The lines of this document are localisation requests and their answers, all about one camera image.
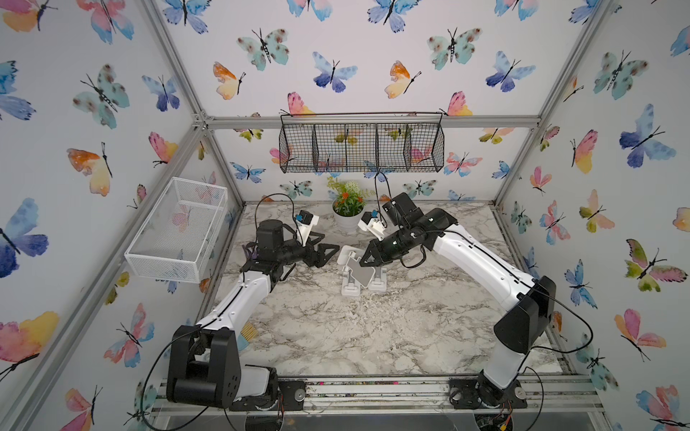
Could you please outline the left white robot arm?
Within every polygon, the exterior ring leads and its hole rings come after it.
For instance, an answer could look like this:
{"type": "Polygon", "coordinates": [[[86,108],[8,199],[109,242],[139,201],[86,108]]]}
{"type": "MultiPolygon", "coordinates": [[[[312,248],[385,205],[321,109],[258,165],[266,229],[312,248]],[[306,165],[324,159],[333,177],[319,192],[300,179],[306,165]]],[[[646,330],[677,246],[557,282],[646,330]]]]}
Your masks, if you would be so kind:
{"type": "Polygon", "coordinates": [[[321,268],[339,251],[314,231],[318,222],[316,215],[301,211],[294,226],[278,219],[258,224],[230,293],[195,325],[176,330],[166,381],[169,402],[219,409],[271,409],[278,403],[276,370],[242,364],[237,339],[257,306],[296,264],[321,268]]]}

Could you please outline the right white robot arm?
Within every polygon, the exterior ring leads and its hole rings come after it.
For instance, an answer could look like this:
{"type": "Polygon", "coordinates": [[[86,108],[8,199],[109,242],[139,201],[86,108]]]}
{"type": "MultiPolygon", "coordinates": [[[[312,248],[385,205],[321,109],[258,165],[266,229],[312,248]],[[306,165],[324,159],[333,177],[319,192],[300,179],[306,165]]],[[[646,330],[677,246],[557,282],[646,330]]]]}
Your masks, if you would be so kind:
{"type": "Polygon", "coordinates": [[[478,376],[485,391],[505,391],[517,379],[529,352],[551,323],[556,285],[547,277],[534,278],[509,264],[470,235],[442,208],[425,213],[401,193],[384,204],[395,232],[385,234],[380,213],[363,214],[358,228],[375,235],[360,265],[383,267],[416,247],[433,251],[456,264],[484,287],[505,311],[494,324],[497,345],[478,376]]]}

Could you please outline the grey folding phone stand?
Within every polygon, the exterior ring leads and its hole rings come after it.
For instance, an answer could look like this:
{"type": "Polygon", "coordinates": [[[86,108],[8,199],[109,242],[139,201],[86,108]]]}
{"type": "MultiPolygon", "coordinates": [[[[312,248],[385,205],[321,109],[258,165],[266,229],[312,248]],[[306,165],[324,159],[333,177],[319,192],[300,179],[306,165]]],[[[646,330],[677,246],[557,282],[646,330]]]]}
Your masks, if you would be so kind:
{"type": "Polygon", "coordinates": [[[359,261],[363,253],[361,249],[343,246],[337,260],[337,264],[341,267],[341,281],[343,271],[349,270],[352,278],[361,286],[361,290],[368,289],[371,292],[385,293],[387,290],[386,268],[361,267],[359,261]]]}

